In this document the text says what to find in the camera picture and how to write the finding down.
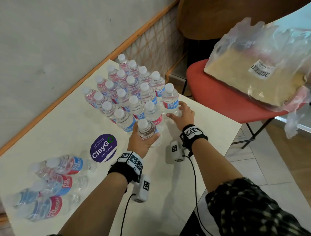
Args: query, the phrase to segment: plastic bottle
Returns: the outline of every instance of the plastic bottle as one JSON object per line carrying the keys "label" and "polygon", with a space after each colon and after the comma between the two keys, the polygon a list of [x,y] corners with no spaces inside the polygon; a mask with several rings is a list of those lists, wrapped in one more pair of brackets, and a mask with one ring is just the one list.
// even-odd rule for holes
{"label": "plastic bottle", "polygon": [[144,114],[144,103],[136,96],[130,96],[130,111],[133,116],[139,120],[145,118]]}
{"label": "plastic bottle", "polygon": [[111,100],[111,98],[107,97],[107,96],[104,96],[102,93],[100,92],[96,92],[95,95],[94,95],[94,98],[96,99],[96,103],[99,107],[99,110],[104,113],[104,110],[103,110],[103,103],[108,101],[110,103],[113,103],[113,101]]}
{"label": "plastic bottle", "polygon": [[150,85],[151,76],[150,72],[147,71],[147,68],[145,66],[142,66],[139,68],[139,83],[148,83]]}
{"label": "plastic bottle", "polygon": [[117,118],[117,125],[120,128],[122,128],[125,132],[133,131],[133,126],[136,121],[132,114],[119,108],[114,112],[114,115]]}
{"label": "plastic bottle", "polygon": [[130,74],[130,67],[128,65],[129,60],[125,59],[124,54],[120,54],[118,56],[119,59],[119,69],[124,70],[124,72],[129,75]]}
{"label": "plastic bottle", "polygon": [[105,83],[107,89],[108,89],[108,95],[111,98],[111,100],[115,104],[119,104],[118,102],[118,95],[117,95],[117,90],[120,88],[118,85],[115,85],[112,81],[108,80]]}
{"label": "plastic bottle", "polygon": [[117,75],[118,70],[113,65],[108,66],[108,79],[111,80],[115,85],[119,85],[119,78]]}
{"label": "plastic bottle", "polygon": [[22,191],[10,195],[7,200],[10,202],[15,208],[20,207],[21,205],[28,204],[34,202],[39,197],[42,197],[39,191],[31,190],[31,188],[23,189]]}
{"label": "plastic bottle", "polygon": [[166,108],[166,113],[179,113],[178,110],[178,92],[174,89],[174,85],[168,83],[165,85],[162,94],[163,105]]}
{"label": "plastic bottle", "polygon": [[104,96],[108,96],[108,89],[105,86],[107,80],[105,80],[102,76],[96,75],[95,81],[97,83],[97,89],[100,91]]}
{"label": "plastic bottle", "polygon": [[79,197],[76,195],[41,197],[32,203],[20,206],[16,215],[30,221],[39,221],[57,215],[65,215],[74,205],[78,205],[78,202]]}
{"label": "plastic bottle", "polygon": [[46,166],[46,161],[30,164],[28,171],[36,174],[39,178],[48,178],[55,174],[55,170],[53,168]]}
{"label": "plastic bottle", "polygon": [[33,183],[30,190],[40,192],[41,196],[52,197],[65,194],[76,194],[88,184],[87,176],[52,175],[48,179],[40,179]]}
{"label": "plastic bottle", "polygon": [[117,123],[117,120],[114,116],[114,112],[118,109],[118,105],[112,104],[108,101],[103,103],[103,110],[105,111],[105,116],[107,116],[113,123]]}
{"label": "plastic bottle", "polygon": [[126,79],[128,78],[128,75],[125,73],[124,70],[119,70],[117,72],[118,78],[119,78],[119,85],[121,88],[123,88],[126,92],[128,92],[128,82]]}
{"label": "plastic bottle", "polygon": [[140,66],[137,65],[135,60],[130,60],[128,62],[128,65],[130,67],[130,75],[132,75],[135,80],[138,82],[139,81],[139,68]]}
{"label": "plastic bottle", "polygon": [[87,175],[96,169],[96,163],[92,160],[82,159],[73,155],[63,155],[47,160],[47,167],[54,168],[55,173],[62,175]]}
{"label": "plastic bottle", "polygon": [[123,110],[130,112],[130,102],[128,101],[130,95],[123,89],[119,88],[117,90],[119,105],[123,108]]}
{"label": "plastic bottle", "polygon": [[150,87],[155,90],[155,94],[158,97],[158,101],[162,101],[162,93],[164,92],[165,88],[165,80],[163,77],[160,76],[160,73],[158,71],[154,71],[151,74],[151,82]]}
{"label": "plastic bottle", "polygon": [[152,101],[154,104],[157,104],[158,101],[155,95],[156,93],[153,88],[149,87],[148,83],[142,83],[140,85],[140,90],[140,97],[144,102]]}
{"label": "plastic bottle", "polygon": [[[158,133],[155,124],[152,121],[141,119],[137,123],[138,125],[138,133],[142,137],[143,140],[150,138],[153,134]],[[158,146],[161,142],[161,137],[159,137],[151,147]]]}
{"label": "plastic bottle", "polygon": [[138,97],[138,99],[141,99],[140,97],[140,86],[139,83],[135,80],[135,78],[130,75],[126,79],[128,83],[128,92],[129,94]]}
{"label": "plastic bottle", "polygon": [[96,104],[96,99],[94,98],[94,95],[97,91],[94,89],[87,88],[87,87],[83,87],[82,91],[84,93],[85,100],[89,104],[91,104],[93,107],[98,108]]}
{"label": "plastic bottle", "polygon": [[145,117],[147,120],[152,121],[159,130],[162,130],[164,123],[161,110],[151,101],[145,104]]}

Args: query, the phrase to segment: table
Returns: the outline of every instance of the table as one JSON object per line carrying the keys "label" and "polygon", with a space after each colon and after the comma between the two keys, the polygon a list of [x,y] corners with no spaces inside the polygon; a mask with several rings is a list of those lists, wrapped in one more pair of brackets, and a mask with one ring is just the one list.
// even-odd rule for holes
{"label": "table", "polygon": [[[43,236],[57,233],[75,209],[67,215],[38,222],[30,222],[15,216],[16,210],[9,205],[10,194],[30,187],[38,178],[27,172],[31,162],[57,157],[63,154],[89,156],[91,144],[102,134],[112,134],[118,142],[115,155],[107,162],[97,163],[96,172],[90,176],[84,200],[105,178],[109,166],[126,150],[129,134],[113,124],[107,117],[87,104],[82,86],[96,88],[95,75],[107,78],[107,66],[118,64],[109,60],[83,84],[65,98],[56,108],[16,142],[0,158],[0,197],[16,236]],[[225,155],[241,124],[179,95],[195,111],[195,124],[208,135],[210,143]],[[194,174],[189,160],[169,162],[169,144],[180,140],[180,131],[169,118],[165,118],[160,146],[151,148],[144,158],[143,173],[151,178],[149,199],[146,203],[130,201],[123,227],[125,235],[151,235],[159,232],[177,235],[181,232],[195,208]],[[197,163],[192,157],[197,175],[197,195],[205,186]],[[124,194],[116,213],[110,235],[119,235],[126,201],[132,192],[132,184]]]}

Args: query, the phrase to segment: black patterned sleeve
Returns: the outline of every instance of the black patterned sleeve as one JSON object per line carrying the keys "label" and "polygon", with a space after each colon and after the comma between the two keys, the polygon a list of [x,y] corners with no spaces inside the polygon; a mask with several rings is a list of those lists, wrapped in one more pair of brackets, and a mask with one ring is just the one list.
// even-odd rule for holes
{"label": "black patterned sleeve", "polygon": [[221,235],[311,235],[248,178],[221,184],[206,203]]}

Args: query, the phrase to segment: clear plastic bottle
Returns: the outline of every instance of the clear plastic bottle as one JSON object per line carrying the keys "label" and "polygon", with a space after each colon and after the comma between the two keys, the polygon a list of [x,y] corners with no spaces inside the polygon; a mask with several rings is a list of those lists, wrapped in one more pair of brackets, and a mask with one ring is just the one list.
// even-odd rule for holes
{"label": "clear plastic bottle", "polygon": [[129,94],[138,97],[138,99],[141,99],[140,97],[140,86],[139,83],[135,80],[135,78],[130,75],[126,79],[128,83],[128,92]]}
{"label": "clear plastic bottle", "polygon": [[138,82],[139,81],[139,68],[140,66],[137,65],[135,60],[130,60],[128,62],[128,65],[130,67],[130,75],[132,75],[135,80]]}
{"label": "clear plastic bottle", "polygon": [[[152,121],[146,119],[140,119],[137,123],[138,125],[138,133],[142,137],[143,140],[150,138],[153,134],[158,133],[155,124]],[[159,137],[151,147],[156,147],[160,144],[161,137]]]}
{"label": "clear plastic bottle", "polygon": [[120,88],[118,85],[115,85],[112,81],[108,80],[105,83],[107,89],[108,89],[108,95],[111,98],[111,100],[115,103],[115,104],[119,104],[118,101],[118,95],[117,95],[117,90]]}
{"label": "clear plastic bottle", "polygon": [[77,194],[81,189],[86,188],[88,184],[87,176],[75,175],[52,175],[48,179],[40,179],[33,183],[31,190],[40,192],[41,196],[52,197],[65,194]]}
{"label": "clear plastic bottle", "polygon": [[174,85],[168,83],[165,85],[164,92],[162,94],[163,105],[166,113],[179,114],[178,110],[178,92],[174,89]]}
{"label": "clear plastic bottle", "polygon": [[30,164],[28,172],[36,174],[39,178],[48,178],[55,174],[55,170],[53,168],[46,166],[46,161]]}
{"label": "clear plastic bottle", "polygon": [[128,92],[128,82],[126,81],[128,75],[125,73],[124,70],[119,70],[117,72],[117,75],[119,78],[120,87],[123,88],[126,92]]}
{"label": "clear plastic bottle", "polygon": [[158,101],[162,101],[162,93],[164,92],[165,88],[165,79],[160,76],[160,73],[158,71],[154,71],[151,74],[151,82],[150,82],[150,87],[155,90],[155,94],[158,97]]}
{"label": "clear plastic bottle", "polygon": [[100,91],[104,96],[108,96],[108,90],[105,86],[107,80],[105,80],[102,76],[96,75],[95,81],[97,83],[97,89]]}
{"label": "clear plastic bottle", "polygon": [[41,197],[32,203],[20,206],[16,216],[30,221],[39,221],[57,215],[65,215],[73,206],[78,206],[79,200],[80,198],[75,195]]}
{"label": "clear plastic bottle", "polygon": [[117,125],[122,128],[125,132],[132,132],[135,124],[135,119],[131,113],[123,111],[122,109],[117,109],[114,112],[115,117],[117,118]]}
{"label": "clear plastic bottle", "polygon": [[103,103],[103,110],[105,111],[105,116],[107,116],[113,123],[117,123],[117,120],[114,116],[114,112],[118,109],[118,105],[112,104],[108,101]]}
{"label": "clear plastic bottle", "polygon": [[87,87],[83,87],[82,91],[84,93],[85,100],[89,104],[91,104],[93,107],[98,108],[96,104],[96,99],[94,98],[94,95],[97,91],[94,89],[87,88]]}
{"label": "clear plastic bottle", "polygon": [[145,117],[147,120],[152,121],[159,130],[163,129],[163,117],[161,110],[153,102],[148,101],[145,104]]}
{"label": "clear plastic bottle", "polygon": [[144,102],[142,100],[139,100],[136,96],[130,96],[129,99],[130,102],[130,111],[133,114],[133,116],[139,120],[144,119]]}
{"label": "clear plastic bottle", "polygon": [[119,105],[123,110],[130,112],[130,102],[128,101],[130,95],[123,89],[119,88],[117,90]]}
{"label": "clear plastic bottle", "polygon": [[36,201],[39,197],[42,197],[39,191],[31,190],[31,188],[23,189],[22,191],[8,196],[7,201],[11,206],[18,208],[21,205],[28,204]]}
{"label": "clear plastic bottle", "polygon": [[125,59],[124,54],[120,54],[118,56],[119,59],[119,69],[124,70],[124,72],[129,75],[130,74],[130,67],[128,65],[129,60]]}
{"label": "clear plastic bottle", "polygon": [[96,103],[99,107],[99,110],[104,113],[104,110],[103,110],[103,103],[108,101],[110,103],[113,103],[113,101],[111,100],[111,98],[107,97],[107,96],[104,96],[102,93],[100,92],[96,92],[95,95],[94,95],[94,98],[96,99]]}
{"label": "clear plastic bottle", "polygon": [[54,168],[57,174],[62,175],[82,176],[93,173],[96,169],[95,161],[73,155],[50,158],[47,160],[46,165],[47,167]]}
{"label": "clear plastic bottle", "polygon": [[140,97],[144,102],[152,101],[155,105],[157,104],[157,97],[156,92],[153,90],[153,88],[149,87],[148,83],[142,83],[140,85]]}
{"label": "clear plastic bottle", "polygon": [[120,85],[117,72],[118,70],[114,68],[113,65],[108,66],[108,79],[111,80],[115,85]]}
{"label": "clear plastic bottle", "polygon": [[148,83],[150,85],[151,76],[150,72],[147,71],[147,68],[145,66],[142,66],[139,68],[139,83]]}

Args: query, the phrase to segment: torn plastic wrap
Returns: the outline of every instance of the torn plastic wrap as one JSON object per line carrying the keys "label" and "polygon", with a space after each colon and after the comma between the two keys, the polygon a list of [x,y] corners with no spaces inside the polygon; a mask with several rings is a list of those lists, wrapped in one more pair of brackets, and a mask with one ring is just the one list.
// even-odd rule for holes
{"label": "torn plastic wrap", "polygon": [[215,45],[204,72],[258,101],[272,111],[289,112],[287,138],[311,102],[304,86],[311,77],[311,29],[251,26],[251,18],[237,23]]}

